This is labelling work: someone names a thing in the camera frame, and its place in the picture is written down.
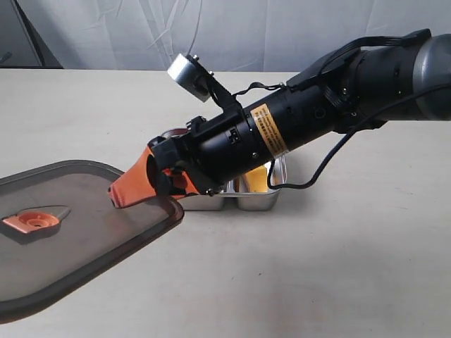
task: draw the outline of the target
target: white table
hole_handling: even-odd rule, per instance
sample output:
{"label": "white table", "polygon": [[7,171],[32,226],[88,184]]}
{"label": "white table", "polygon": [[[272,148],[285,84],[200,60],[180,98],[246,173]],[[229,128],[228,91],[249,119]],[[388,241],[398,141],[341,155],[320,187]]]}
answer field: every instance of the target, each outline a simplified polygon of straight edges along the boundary
{"label": "white table", "polygon": [[[216,75],[231,91],[289,76]],[[219,112],[166,73],[0,70],[0,176],[72,158],[126,170],[152,137]],[[311,189],[283,191],[267,213],[188,212],[0,337],[449,337],[450,130],[361,132]],[[290,181],[309,178],[338,139],[289,154]]]}

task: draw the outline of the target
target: stainless steel container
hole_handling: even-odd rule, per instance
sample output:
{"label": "stainless steel container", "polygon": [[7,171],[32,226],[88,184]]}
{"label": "stainless steel container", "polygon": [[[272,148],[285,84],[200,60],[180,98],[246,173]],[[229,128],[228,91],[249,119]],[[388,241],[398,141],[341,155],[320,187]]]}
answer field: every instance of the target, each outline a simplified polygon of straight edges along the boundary
{"label": "stainless steel container", "polygon": [[[168,130],[162,134],[162,137],[172,137],[187,132],[186,129]],[[265,165],[269,170],[270,163]],[[276,159],[274,165],[273,184],[286,183],[287,168],[285,157],[281,156]],[[190,196],[179,200],[179,203],[186,211],[219,211],[225,206],[226,199],[234,199],[237,207],[245,211],[267,211],[276,204],[280,190],[269,189],[264,193],[251,193],[236,189],[236,186],[243,187],[243,184],[235,184],[229,182],[225,189],[214,196]]]}

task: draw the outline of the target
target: yellow warning label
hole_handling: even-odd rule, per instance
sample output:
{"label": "yellow warning label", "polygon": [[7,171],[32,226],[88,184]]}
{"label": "yellow warning label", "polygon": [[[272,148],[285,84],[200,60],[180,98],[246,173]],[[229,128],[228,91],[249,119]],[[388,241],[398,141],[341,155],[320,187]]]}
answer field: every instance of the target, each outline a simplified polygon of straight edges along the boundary
{"label": "yellow warning label", "polygon": [[287,145],[283,141],[282,135],[274,122],[268,106],[262,104],[251,110],[251,115],[254,119],[260,135],[265,141],[268,150],[273,157],[278,157],[288,152]]}

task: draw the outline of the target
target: white backdrop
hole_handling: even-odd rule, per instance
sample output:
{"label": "white backdrop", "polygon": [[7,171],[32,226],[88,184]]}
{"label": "white backdrop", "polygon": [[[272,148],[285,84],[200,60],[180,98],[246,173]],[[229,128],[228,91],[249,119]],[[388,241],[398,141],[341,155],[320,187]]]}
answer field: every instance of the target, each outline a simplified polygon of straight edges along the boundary
{"label": "white backdrop", "polygon": [[451,32],[450,0],[19,3],[65,68],[165,70],[194,40],[208,69],[299,71],[362,35]]}

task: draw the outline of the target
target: transparent lid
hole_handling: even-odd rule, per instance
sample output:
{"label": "transparent lid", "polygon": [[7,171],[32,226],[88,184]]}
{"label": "transparent lid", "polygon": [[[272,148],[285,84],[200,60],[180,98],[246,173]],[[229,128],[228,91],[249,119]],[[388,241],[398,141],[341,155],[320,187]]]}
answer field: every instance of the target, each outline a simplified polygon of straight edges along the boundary
{"label": "transparent lid", "polygon": [[175,227],[180,204],[113,207],[121,171],[66,161],[0,180],[0,323],[32,315]]}

